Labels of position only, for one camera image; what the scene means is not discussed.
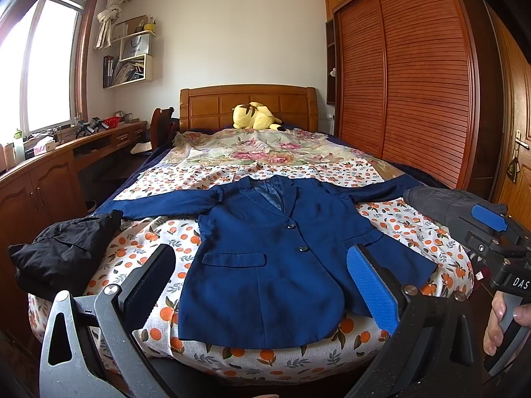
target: blue blazer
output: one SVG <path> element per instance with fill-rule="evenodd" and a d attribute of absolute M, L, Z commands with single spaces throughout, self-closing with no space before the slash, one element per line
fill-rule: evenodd
<path fill-rule="evenodd" d="M 364 244 L 400 283 L 426 283 L 436 264 L 380 232 L 355 207 L 395 199 L 419 184 L 408 175 L 359 188 L 245 177 L 208 190 L 108 202 L 104 209 L 130 219 L 198 215 L 202 243 L 179 301 L 179 338 L 278 349 L 319 341 L 345 308 L 370 316 L 347 271 L 354 244 Z"/>

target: louvered door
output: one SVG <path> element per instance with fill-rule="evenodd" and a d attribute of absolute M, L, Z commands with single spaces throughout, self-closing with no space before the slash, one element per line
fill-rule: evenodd
<path fill-rule="evenodd" d="M 464 32 L 453 0 L 380 0 L 387 45 L 382 158 L 456 187 L 469 119 Z"/>
<path fill-rule="evenodd" d="M 486 176 L 474 170 L 480 83 L 459 0 L 354 0 L 335 20 L 338 135 L 451 188 Z"/>
<path fill-rule="evenodd" d="M 342 52 L 340 137 L 380 155 L 383 43 L 376 0 L 358 0 L 339 16 Z"/>

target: yellow plush toy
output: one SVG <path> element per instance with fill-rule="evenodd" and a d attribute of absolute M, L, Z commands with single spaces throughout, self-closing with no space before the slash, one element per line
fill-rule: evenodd
<path fill-rule="evenodd" d="M 282 121 L 275 118 L 267 106 L 262 103 L 251 102 L 240 104 L 234 108 L 234 128 L 253 128 L 255 130 L 278 130 Z"/>

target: curtain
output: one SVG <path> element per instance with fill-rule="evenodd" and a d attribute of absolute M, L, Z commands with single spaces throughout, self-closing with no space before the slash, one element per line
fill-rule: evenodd
<path fill-rule="evenodd" d="M 98 39 L 94 45 L 95 49 L 105 49 L 111 46 L 111 39 L 113 34 L 113 23 L 120 18 L 120 4 L 125 0 L 107 0 L 107 8 L 98 14 L 98 21 L 100 22 L 100 30 Z"/>

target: blazer pocket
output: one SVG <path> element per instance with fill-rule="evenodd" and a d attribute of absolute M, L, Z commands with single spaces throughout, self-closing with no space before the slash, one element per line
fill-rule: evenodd
<path fill-rule="evenodd" d="M 203 256 L 203 264 L 230 268 L 250 268 L 253 266 L 265 266 L 266 256 L 264 253 L 227 254 L 209 251 Z"/>
<path fill-rule="evenodd" d="M 362 244 L 367 247 L 370 244 L 382 239 L 383 235 L 384 234 L 382 232 L 375 228 L 361 235 L 356 235 L 347 239 L 343 239 L 342 243 L 347 250 L 357 244 Z"/>

